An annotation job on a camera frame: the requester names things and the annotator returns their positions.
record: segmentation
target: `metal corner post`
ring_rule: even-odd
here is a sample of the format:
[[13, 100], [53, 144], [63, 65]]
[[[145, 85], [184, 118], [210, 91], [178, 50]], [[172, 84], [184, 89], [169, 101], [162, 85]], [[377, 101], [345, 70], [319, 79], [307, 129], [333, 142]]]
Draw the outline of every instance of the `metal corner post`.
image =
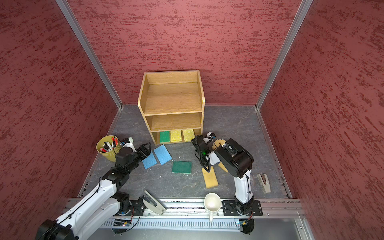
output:
[[61, 12], [64, 14], [65, 18], [67, 19], [69, 25], [71, 26], [80, 44], [83, 46], [84, 51], [86, 52], [89, 59], [91, 60], [91, 63], [93, 64], [94, 68], [99, 74], [109, 94], [113, 98], [113, 101], [116, 103], [117, 107], [121, 109], [122, 102], [118, 94], [116, 93], [116, 90], [113, 87], [111, 81], [109, 80], [106, 72], [104, 71], [103, 66], [101, 65], [99, 59], [97, 58], [95, 52], [93, 51], [87, 37], [85, 36], [83, 30], [81, 29], [80, 24], [78, 23], [76, 17], [74, 16], [67, 0], [56, 0], [56, 3], [59, 5]]
[[260, 94], [259, 99], [256, 103], [256, 109], [260, 110], [261, 106], [277, 76], [277, 73], [280, 70], [281, 65], [283, 64], [283, 61], [285, 57], [287, 56], [287, 53], [289, 52], [289, 49], [291, 48], [291, 45], [293, 43], [293, 40], [296, 37], [297, 32], [300, 29], [301, 24], [303, 23], [303, 20], [305, 18], [305, 15], [307, 14], [313, 0], [303, 0], [299, 6], [299, 9], [297, 10], [296, 16], [293, 19], [292, 25], [288, 31], [288, 34], [284, 40], [283, 46], [281, 47], [281, 50], [279, 52], [279, 55], [277, 56], [276, 62], [272, 68], [271, 74], [269, 75], [264, 89], [262, 93]]

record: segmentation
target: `textured red wall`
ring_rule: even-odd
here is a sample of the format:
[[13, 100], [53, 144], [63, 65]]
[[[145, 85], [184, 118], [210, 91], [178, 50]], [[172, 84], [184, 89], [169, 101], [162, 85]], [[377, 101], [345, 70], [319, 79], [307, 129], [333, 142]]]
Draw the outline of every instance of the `textured red wall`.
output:
[[0, 3], [1, 239], [76, 197], [116, 106], [55, 1]]
[[68, 0], [124, 104], [147, 71], [199, 69], [206, 103], [255, 104], [301, 0]]
[[384, 237], [384, 2], [315, 0], [262, 106], [316, 240]]

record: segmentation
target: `wooden shelf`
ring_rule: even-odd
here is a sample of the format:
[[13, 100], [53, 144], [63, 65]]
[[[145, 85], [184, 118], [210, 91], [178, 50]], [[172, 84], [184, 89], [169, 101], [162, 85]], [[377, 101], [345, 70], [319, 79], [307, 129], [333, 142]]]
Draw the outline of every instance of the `wooden shelf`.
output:
[[197, 83], [149, 85], [145, 116], [201, 112]]
[[[203, 133], [205, 98], [199, 70], [144, 73], [137, 103], [156, 145], [162, 131]], [[182, 135], [181, 142], [190, 141]]]
[[201, 128], [201, 113], [148, 116], [151, 132]]

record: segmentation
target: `shelf board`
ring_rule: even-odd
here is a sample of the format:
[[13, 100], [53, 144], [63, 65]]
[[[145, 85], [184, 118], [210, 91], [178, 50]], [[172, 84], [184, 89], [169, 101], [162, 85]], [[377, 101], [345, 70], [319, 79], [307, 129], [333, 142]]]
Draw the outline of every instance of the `shelf board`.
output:
[[144, 116], [201, 112], [197, 83], [149, 85]]
[[152, 116], [151, 132], [201, 128], [201, 113]]

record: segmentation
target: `gear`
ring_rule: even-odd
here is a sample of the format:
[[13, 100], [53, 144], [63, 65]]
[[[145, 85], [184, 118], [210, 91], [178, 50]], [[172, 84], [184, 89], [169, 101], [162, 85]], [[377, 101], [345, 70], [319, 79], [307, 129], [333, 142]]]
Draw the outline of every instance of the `gear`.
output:
[[216, 139], [214, 141], [214, 143], [212, 144], [212, 150], [215, 150], [218, 146], [220, 145], [224, 145], [225, 144], [225, 140], [224, 139]]

